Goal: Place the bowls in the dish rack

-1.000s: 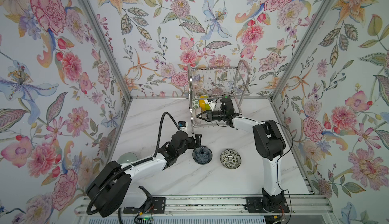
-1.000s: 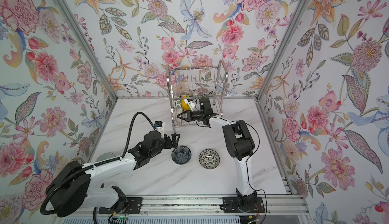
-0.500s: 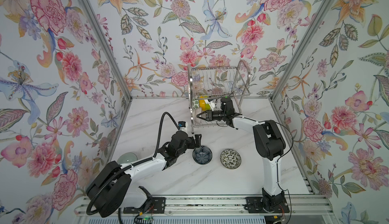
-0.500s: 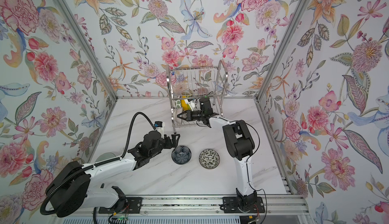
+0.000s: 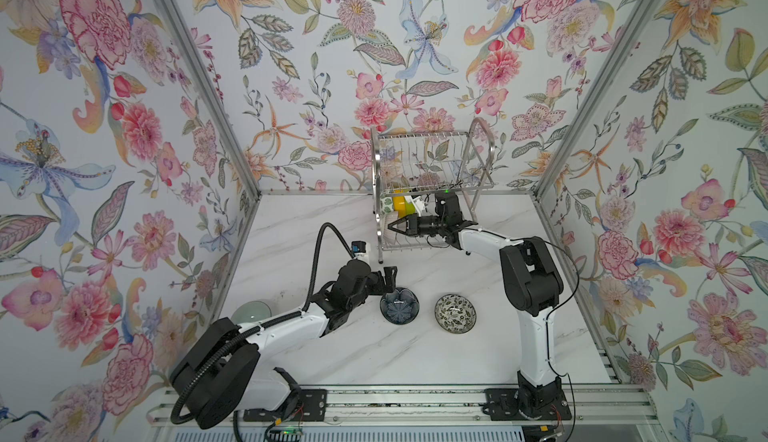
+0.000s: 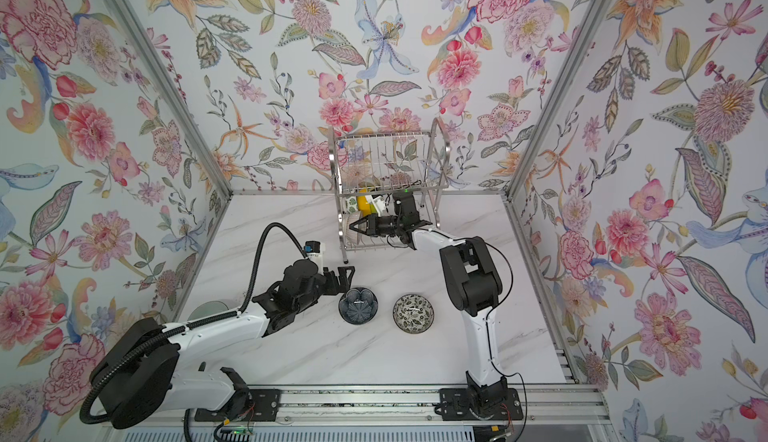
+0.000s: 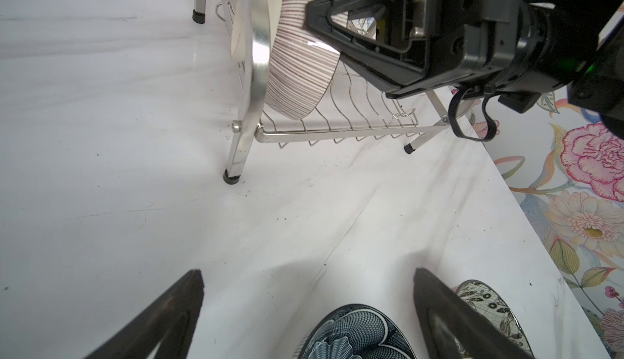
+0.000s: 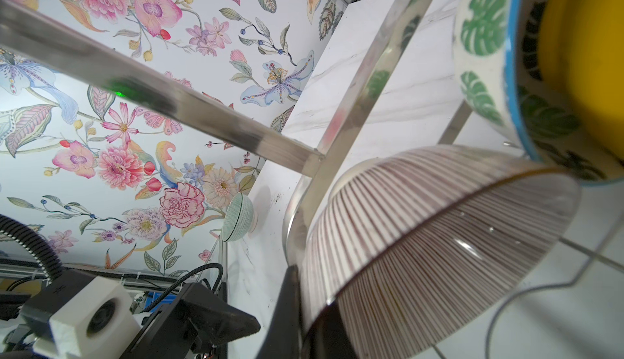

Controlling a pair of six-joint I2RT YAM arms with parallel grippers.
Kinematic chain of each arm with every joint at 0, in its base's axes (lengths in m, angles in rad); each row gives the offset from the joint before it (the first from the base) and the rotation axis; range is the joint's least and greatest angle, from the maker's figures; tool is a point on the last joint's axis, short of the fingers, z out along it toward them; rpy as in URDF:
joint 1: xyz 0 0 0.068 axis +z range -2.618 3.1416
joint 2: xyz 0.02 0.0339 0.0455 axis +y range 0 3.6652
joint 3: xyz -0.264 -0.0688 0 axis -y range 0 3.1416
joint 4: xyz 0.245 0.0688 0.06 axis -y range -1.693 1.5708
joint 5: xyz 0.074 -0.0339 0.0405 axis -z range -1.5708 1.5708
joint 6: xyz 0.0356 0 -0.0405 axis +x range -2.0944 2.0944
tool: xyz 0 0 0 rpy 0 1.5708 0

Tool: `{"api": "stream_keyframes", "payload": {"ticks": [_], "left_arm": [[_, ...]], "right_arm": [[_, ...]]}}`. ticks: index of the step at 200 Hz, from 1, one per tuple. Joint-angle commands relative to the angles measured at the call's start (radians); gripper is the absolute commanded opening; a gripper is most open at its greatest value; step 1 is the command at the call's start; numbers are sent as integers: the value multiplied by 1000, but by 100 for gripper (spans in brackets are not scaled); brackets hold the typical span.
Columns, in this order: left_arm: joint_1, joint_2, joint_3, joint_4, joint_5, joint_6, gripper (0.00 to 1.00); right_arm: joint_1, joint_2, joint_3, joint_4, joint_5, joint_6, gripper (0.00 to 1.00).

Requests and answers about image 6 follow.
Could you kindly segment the yellow bowl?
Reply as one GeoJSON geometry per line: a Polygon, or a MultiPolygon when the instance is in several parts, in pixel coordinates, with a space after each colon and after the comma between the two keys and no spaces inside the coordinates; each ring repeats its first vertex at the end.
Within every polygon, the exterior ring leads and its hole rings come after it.
{"type": "Polygon", "coordinates": [[[357,207],[358,211],[360,212],[362,217],[366,217],[370,215],[373,212],[372,206],[371,206],[371,197],[367,194],[358,195],[356,197],[357,201],[357,207]]]}

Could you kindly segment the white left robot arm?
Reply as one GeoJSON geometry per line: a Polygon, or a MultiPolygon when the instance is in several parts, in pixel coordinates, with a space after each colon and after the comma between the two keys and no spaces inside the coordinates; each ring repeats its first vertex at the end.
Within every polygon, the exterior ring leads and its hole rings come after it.
{"type": "Polygon", "coordinates": [[[230,420],[244,415],[257,403],[231,359],[320,298],[346,293],[354,274],[352,266],[330,270],[301,259],[244,310],[180,324],[136,322],[92,371],[80,421],[126,429],[162,411],[204,410],[230,420]]]}

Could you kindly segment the green leaf pattern bowl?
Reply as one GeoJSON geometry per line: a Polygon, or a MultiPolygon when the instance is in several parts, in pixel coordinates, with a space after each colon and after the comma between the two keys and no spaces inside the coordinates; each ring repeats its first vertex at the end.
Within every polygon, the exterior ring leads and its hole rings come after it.
{"type": "Polygon", "coordinates": [[[359,211],[359,204],[356,196],[345,197],[343,199],[343,210],[347,214],[353,214],[359,211]]]}

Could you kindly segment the pink striped ceramic bowl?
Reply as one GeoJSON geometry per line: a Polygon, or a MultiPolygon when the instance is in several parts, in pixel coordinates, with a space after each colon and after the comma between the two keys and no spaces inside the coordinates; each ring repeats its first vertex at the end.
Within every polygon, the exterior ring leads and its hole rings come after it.
{"type": "Polygon", "coordinates": [[[366,201],[372,214],[383,216],[387,213],[387,201],[383,196],[367,196],[366,201]]]}

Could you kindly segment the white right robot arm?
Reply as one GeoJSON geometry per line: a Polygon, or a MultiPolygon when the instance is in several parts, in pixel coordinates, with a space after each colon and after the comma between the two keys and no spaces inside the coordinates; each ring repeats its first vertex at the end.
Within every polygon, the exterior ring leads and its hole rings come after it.
{"type": "Polygon", "coordinates": [[[369,238],[397,239],[405,248],[439,258],[447,295],[461,313],[468,347],[466,371],[469,407],[480,418],[507,404],[508,376],[497,366],[496,310],[511,294],[494,263],[496,248],[479,236],[458,237],[421,218],[409,190],[392,195],[394,213],[372,213],[347,229],[369,238]]]}

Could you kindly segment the dark blue flower bowl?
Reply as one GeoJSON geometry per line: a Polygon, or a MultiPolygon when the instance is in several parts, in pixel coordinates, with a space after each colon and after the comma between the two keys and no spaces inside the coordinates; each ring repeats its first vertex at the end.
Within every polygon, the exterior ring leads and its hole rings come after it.
{"type": "Polygon", "coordinates": [[[339,300],[338,312],[341,318],[351,325],[363,325],[370,322],[378,312],[378,299],[368,288],[349,289],[339,300]]]}

